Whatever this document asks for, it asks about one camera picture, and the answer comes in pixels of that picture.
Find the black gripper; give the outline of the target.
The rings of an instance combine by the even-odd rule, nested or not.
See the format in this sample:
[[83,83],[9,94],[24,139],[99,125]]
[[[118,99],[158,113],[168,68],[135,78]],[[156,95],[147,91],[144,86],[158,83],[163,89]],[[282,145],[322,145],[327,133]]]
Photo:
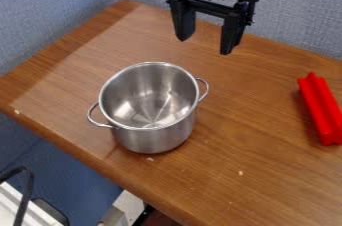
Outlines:
[[231,53],[239,45],[246,28],[246,19],[254,17],[259,0],[167,0],[171,7],[175,35],[186,41],[195,32],[195,12],[226,17],[222,26],[221,54]]

